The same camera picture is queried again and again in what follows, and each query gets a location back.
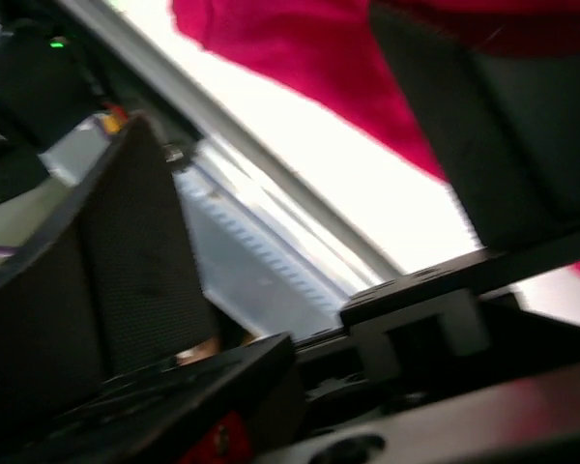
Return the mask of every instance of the black plastic panel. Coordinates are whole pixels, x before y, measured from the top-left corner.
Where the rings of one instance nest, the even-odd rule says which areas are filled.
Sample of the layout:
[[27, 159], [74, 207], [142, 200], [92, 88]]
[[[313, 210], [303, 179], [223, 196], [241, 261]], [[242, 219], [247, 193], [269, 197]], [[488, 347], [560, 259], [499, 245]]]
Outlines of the black plastic panel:
[[[294, 362], [292, 342], [281, 334], [157, 373], [0, 443], [0, 463], [173, 464], [230, 412], [246, 422], [258, 450], [258, 438], [296, 433], [305, 396], [300, 382], [288, 381], [297, 375]], [[293, 410], [282, 421], [262, 407], [279, 387], [286, 390], [280, 406]], [[273, 424], [254, 429], [258, 418]]]
[[106, 376], [76, 231], [37, 239], [0, 273], [0, 435], [98, 392]]
[[473, 60], [557, 213], [580, 215], [580, 55]]
[[136, 119], [110, 151], [79, 225], [112, 370], [125, 374], [202, 343], [216, 327], [151, 126]]
[[580, 231], [511, 252], [480, 249], [355, 295], [339, 313], [346, 329], [361, 322], [469, 289], [475, 296], [580, 261]]

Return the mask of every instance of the red object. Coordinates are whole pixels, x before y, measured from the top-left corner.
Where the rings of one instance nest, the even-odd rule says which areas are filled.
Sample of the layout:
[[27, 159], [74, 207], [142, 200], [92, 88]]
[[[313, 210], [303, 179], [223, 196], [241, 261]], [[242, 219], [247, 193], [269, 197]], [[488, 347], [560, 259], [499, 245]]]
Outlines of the red object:
[[122, 123], [125, 123], [128, 121], [129, 113], [122, 106], [119, 106], [119, 105], [114, 104], [114, 103], [106, 103], [104, 106], [105, 106], [105, 109], [107, 109], [110, 113], [112, 113], [113, 116], [120, 119]]
[[220, 420], [177, 464], [247, 464], [253, 458], [241, 417]]
[[[580, 0], [381, 0], [508, 56], [580, 52]], [[368, 25], [369, 0], [174, 0], [180, 31], [316, 100], [445, 180]]]

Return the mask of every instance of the red cloth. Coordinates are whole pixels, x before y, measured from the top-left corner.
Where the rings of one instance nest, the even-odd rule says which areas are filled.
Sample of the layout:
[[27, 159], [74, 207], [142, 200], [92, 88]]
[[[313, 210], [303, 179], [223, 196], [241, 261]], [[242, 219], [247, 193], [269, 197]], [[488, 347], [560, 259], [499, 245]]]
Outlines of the red cloth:
[[[580, 0], [382, 0], [501, 55], [580, 51]], [[214, 53], [318, 101], [441, 180], [368, 26], [369, 0], [174, 0]]]

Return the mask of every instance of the red fabric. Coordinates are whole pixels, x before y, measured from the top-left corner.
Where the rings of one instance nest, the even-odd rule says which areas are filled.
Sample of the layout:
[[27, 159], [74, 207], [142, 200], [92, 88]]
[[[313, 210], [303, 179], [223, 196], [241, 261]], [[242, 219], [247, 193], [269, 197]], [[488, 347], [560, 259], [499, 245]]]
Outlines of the red fabric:
[[[580, 0], [381, 0], [501, 55], [580, 51]], [[369, 30], [369, 0], [174, 0], [180, 31], [316, 100], [441, 180]]]

